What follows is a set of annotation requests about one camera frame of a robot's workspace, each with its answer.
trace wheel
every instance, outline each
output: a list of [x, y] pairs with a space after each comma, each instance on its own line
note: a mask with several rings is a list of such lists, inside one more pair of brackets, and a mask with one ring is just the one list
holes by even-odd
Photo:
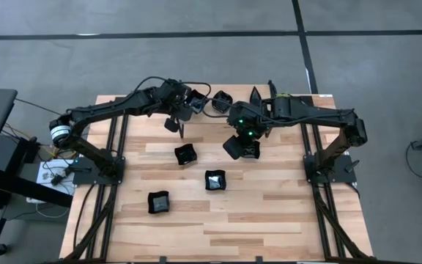
[[6, 254], [8, 247], [4, 244], [0, 244], [0, 256]]

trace gray floor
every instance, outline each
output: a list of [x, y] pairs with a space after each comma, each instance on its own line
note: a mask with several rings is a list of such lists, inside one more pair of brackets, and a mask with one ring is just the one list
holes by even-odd
[[[300, 0], [306, 30], [422, 29], [422, 1]], [[295, 30], [291, 1], [0, 0], [0, 34], [86, 34], [190, 30]], [[422, 180], [404, 150], [422, 137], [422, 36], [309, 37], [319, 92], [356, 108], [369, 143], [350, 150], [375, 255], [422, 263]], [[0, 41], [0, 87], [64, 111], [98, 94], [125, 94], [142, 78], [214, 84], [274, 80], [307, 93], [297, 37], [162, 40]], [[16, 104], [9, 123], [49, 142], [54, 116]], [[411, 153], [422, 174], [422, 155]], [[50, 235], [41, 235], [44, 230]], [[56, 259], [64, 226], [11, 221], [14, 244], [0, 263]]]

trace wooden tabletop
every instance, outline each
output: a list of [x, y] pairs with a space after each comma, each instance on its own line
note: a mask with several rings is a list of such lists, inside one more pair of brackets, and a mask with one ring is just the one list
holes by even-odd
[[[206, 93], [206, 87], [196, 86]], [[234, 102], [248, 101], [253, 85], [213, 85], [229, 93]], [[263, 98], [268, 85], [257, 85]], [[100, 95], [97, 103], [115, 95]], [[331, 95], [314, 95], [314, 104], [334, 108]], [[209, 104], [206, 110], [218, 114]], [[260, 139], [260, 159], [234, 161], [222, 144], [234, 134], [225, 118], [193, 115], [185, 125], [185, 138], [164, 127], [166, 116], [129, 117], [125, 153], [127, 166], [119, 186], [107, 261], [253, 261], [323, 260], [322, 244], [311, 187], [306, 182], [300, 126], [273, 129]], [[121, 120], [117, 123], [114, 149]], [[91, 124], [88, 140], [105, 147], [110, 121]], [[326, 147], [338, 135], [337, 128], [320, 127]], [[313, 134], [309, 126], [309, 136]], [[198, 161], [179, 166], [174, 148], [193, 143]], [[206, 191], [206, 170], [226, 171], [225, 191]], [[366, 254], [372, 254], [357, 194], [343, 183], [333, 184], [341, 226]], [[73, 250], [79, 209], [88, 186], [76, 189], [64, 234], [60, 257]], [[171, 211], [147, 213], [149, 192], [169, 191]], [[81, 218], [78, 242], [88, 230], [95, 206], [97, 186], [90, 194]], [[331, 252], [336, 255], [333, 231], [327, 224]], [[103, 227], [97, 237], [95, 256], [100, 252]]]

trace wood plank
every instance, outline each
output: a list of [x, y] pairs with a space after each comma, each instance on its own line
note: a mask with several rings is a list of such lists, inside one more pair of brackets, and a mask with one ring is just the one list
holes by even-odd
[[[270, 96], [267, 85], [257, 87], [263, 98]], [[247, 101], [252, 88], [213, 85], [211, 96], [223, 90], [234, 101]], [[203, 86], [197, 89], [207, 92]], [[99, 96], [97, 103], [115, 96]], [[331, 96], [312, 98], [317, 106], [335, 108]], [[215, 113], [210, 104], [206, 110]], [[267, 261], [323, 259], [311, 186], [303, 169], [305, 151], [299, 126], [275, 128], [269, 138], [262, 138], [260, 159], [235, 161], [222, 148], [234, 135], [226, 119], [194, 114], [185, 124], [185, 138], [181, 139], [178, 133], [163, 127], [166, 118], [164, 114], [129, 117], [124, 151], [127, 164], [118, 189], [107, 261], [157, 262], [159, 256], [177, 262], [254, 261], [257, 255]], [[109, 125], [109, 120], [91, 124], [88, 140], [105, 147]], [[319, 130], [324, 146], [339, 131], [328, 127]], [[310, 126], [309, 136], [313, 138]], [[174, 149], [187, 143], [193, 143], [198, 161], [179, 166]], [[225, 191], [204, 189], [204, 173], [215, 169], [226, 171]], [[340, 224], [361, 250], [371, 254], [357, 194], [345, 184], [332, 187]], [[87, 189], [80, 186], [75, 190], [60, 257], [73, 250], [74, 229]], [[149, 215], [148, 193], [162, 190], [170, 193], [171, 211]], [[78, 242], [91, 224], [96, 193], [97, 187], [86, 201]], [[95, 256], [99, 255], [102, 230], [97, 233]], [[336, 252], [333, 234], [329, 238], [331, 251]]]

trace wooden table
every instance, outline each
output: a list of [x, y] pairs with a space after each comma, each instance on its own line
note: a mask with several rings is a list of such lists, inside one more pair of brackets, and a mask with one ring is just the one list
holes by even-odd
[[[206, 87], [196, 86], [202, 93]], [[234, 102], [248, 101], [253, 85], [213, 85], [229, 93]], [[263, 98], [268, 85], [257, 85]], [[114, 99], [100, 95], [97, 103]], [[314, 104], [334, 108], [331, 95], [314, 95]], [[210, 103], [208, 113], [217, 114]], [[185, 125], [185, 138], [164, 127], [165, 115], [129, 117], [125, 153], [127, 167], [119, 186], [107, 261], [254, 261], [323, 260], [322, 244], [311, 187], [306, 182], [302, 157], [303, 139], [299, 125], [273, 129], [261, 138], [259, 160], [232, 160], [222, 144], [234, 134], [226, 119], [193, 115]], [[117, 123], [118, 142], [121, 120]], [[91, 125], [88, 140], [105, 147], [110, 121]], [[338, 135], [337, 128], [320, 127], [326, 147]], [[313, 134], [309, 126], [309, 136]], [[174, 148], [193, 143], [198, 161], [179, 166]], [[206, 191], [204, 172], [226, 170], [227, 189]], [[372, 254], [357, 194], [347, 185], [333, 184], [342, 227], [359, 248]], [[73, 232], [88, 186], [77, 188], [67, 223], [60, 257], [73, 250]], [[147, 213], [149, 192], [170, 192], [171, 212]], [[78, 242], [89, 228], [97, 187], [90, 194], [78, 232]], [[327, 224], [331, 252], [336, 255], [333, 231]], [[100, 228], [94, 256], [100, 252]]]

